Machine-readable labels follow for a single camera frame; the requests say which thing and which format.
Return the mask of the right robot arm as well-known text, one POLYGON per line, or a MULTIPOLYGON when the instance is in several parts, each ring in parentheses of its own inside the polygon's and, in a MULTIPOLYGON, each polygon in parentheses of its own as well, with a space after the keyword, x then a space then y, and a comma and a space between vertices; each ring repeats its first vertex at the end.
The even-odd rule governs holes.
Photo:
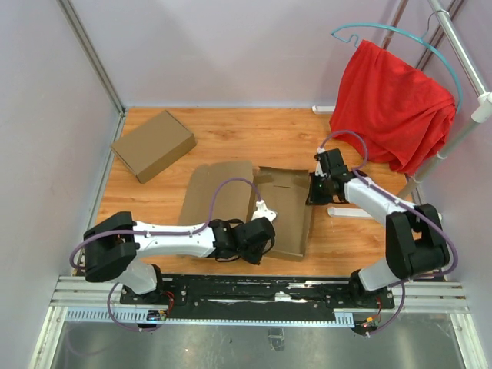
POLYGON ((320 148, 314 159, 307 205, 354 204, 385 229, 384 257, 351 273, 348 297, 353 305, 367 307, 391 285, 448 265, 450 249, 434 206, 392 195, 364 172, 349 169, 338 149, 320 148))

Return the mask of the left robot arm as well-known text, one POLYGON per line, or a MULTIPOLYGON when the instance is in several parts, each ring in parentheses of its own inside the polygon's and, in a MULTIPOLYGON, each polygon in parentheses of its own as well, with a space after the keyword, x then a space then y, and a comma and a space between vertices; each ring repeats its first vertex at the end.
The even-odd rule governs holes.
POLYGON ((169 296, 159 267, 143 262, 153 256, 192 256, 217 262, 243 260, 258 265, 274 245, 276 212, 256 209, 250 221, 219 219, 191 226, 162 226, 118 212, 85 233, 81 247, 89 283, 124 286, 143 304, 169 296))

